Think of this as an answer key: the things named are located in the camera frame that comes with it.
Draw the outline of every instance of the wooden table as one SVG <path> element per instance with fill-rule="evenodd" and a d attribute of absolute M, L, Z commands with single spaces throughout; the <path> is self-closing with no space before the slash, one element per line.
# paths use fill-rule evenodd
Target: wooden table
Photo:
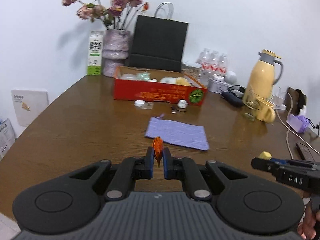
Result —
<path fill-rule="evenodd" d="M 285 141 L 286 128 L 249 121 L 243 110 L 229 105 L 220 95 L 208 92 L 204 104 L 189 106 L 186 113 L 171 114 L 168 103 L 156 102 L 143 110 L 132 101 L 112 98 L 113 79 L 86 76 L 64 92 L 18 138 L 0 162 L 0 212 L 14 218 L 12 202 L 22 190 L 101 159 L 120 163 L 129 156 L 143 156 L 152 139 L 145 138 L 150 117 L 165 113 L 164 119 L 203 125 L 210 145 L 208 151 L 166 145 L 172 155 L 193 158 L 196 163 L 216 159 L 236 168 L 274 181 L 267 173 L 251 168 L 251 159 L 262 151 L 274 158 L 290 158 Z M 310 130 L 304 138 L 320 149 L 320 139 Z M 298 141 L 289 136 L 294 149 Z M 313 154 L 316 161 L 320 156 Z M 179 191 L 179 181 L 165 181 L 162 166 L 155 162 L 154 178 L 139 180 L 136 190 Z"/>

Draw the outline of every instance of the open box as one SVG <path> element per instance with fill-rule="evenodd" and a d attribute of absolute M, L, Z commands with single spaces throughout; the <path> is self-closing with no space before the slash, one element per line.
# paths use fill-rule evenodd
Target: open box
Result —
<path fill-rule="evenodd" d="M 155 78 L 158 82 L 121 79 L 123 74 L 136 75 L 137 73 L 145 71 L 150 73 L 150 79 Z M 184 77 L 192 86 L 160 83 L 159 81 L 164 77 Z M 147 102 L 165 101 L 176 104 L 180 99 L 184 99 L 190 105 L 200 106 L 207 93 L 207 88 L 191 76 L 166 70 L 118 66 L 115 71 L 114 79 L 113 98 L 118 100 L 142 99 Z"/>

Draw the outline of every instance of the yellow thermos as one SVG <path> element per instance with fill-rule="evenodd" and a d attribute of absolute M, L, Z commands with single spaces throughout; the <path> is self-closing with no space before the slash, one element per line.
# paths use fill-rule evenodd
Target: yellow thermos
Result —
<path fill-rule="evenodd" d="M 259 53 L 260 59 L 251 71 L 247 89 L 243 96 L 243 102 L 246 102 L 248 93 L 253 90 L 253 93 L 262 98 L 269 98 L 275 85 L 282 76 L 283 65 L 275 58 L 281 58 L 269 50 L 263 49 Z M 278 78 L 275 80 L 274 63 L 281 65 L 281 71 Z"/>

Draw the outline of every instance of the yellow mug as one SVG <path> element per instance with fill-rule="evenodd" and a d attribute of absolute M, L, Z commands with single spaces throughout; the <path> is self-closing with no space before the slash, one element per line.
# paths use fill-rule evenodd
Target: yellow mug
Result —
<path fill-rule="evenodd" d="M 256 118 L 260 121 L 270 123 L 276 118 L 276 113 L 273 110 L 273 103 L 263 99 L 257 98 L 260 103 L 261 109 L 256 111 Z"/>

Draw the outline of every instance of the textured purple vase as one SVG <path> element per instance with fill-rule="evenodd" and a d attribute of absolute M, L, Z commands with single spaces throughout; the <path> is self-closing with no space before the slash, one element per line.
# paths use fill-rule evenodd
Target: textured purple vase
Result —
<path fill-rule="evenodd" d="M 116 67 L 123 66 L 129 56 L 130 32 L 124 30 L 106 30 L 103 37 L 102 56 L 105 58 L 103 74 L 113 77 Z"/>

